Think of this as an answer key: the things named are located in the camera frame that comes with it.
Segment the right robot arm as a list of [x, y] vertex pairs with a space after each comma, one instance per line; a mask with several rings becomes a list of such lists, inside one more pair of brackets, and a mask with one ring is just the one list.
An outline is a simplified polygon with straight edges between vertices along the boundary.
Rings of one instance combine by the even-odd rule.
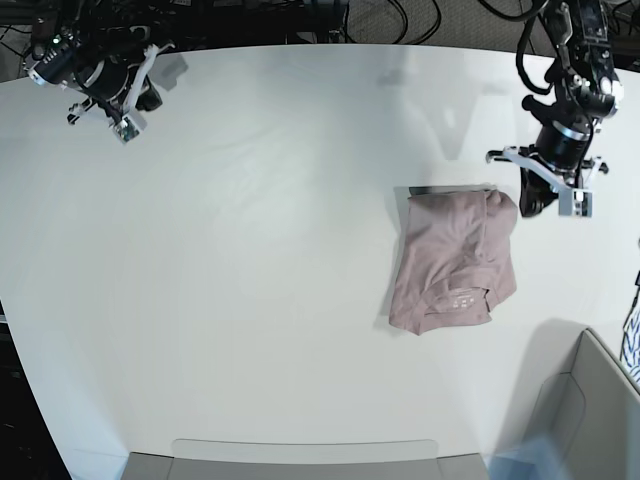
[[137, 1], [40, 1], [27, 73], [38, 85], [85, 96], [70, 108], [71, 123], [93, 107], [118, 121], [127, 110], [125, 100], [145, 50], [159, 44]]

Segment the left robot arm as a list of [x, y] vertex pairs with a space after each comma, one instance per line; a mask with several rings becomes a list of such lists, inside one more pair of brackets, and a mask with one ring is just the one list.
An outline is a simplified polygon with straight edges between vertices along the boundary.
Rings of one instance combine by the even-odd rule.
[[[559, 181], [553, 185], [533, 167], [520, 169], [520, 212], [534, 217], [556, 200], [562, 188], [587, 189], [583, 173], [608, 174], [609, 166], [588, 150], [601, 123], [619, 110], [623, 87], [615, 72], [607, 20], [600, 1], [535, 1], [516, 52], [516, 69], [530, 94], [525, 111], [541, 124], [534, 144], [519, 154]], [[531, 82], [524, 68], [524, 44], [539, 21], [555, 58], [545, 87]]]

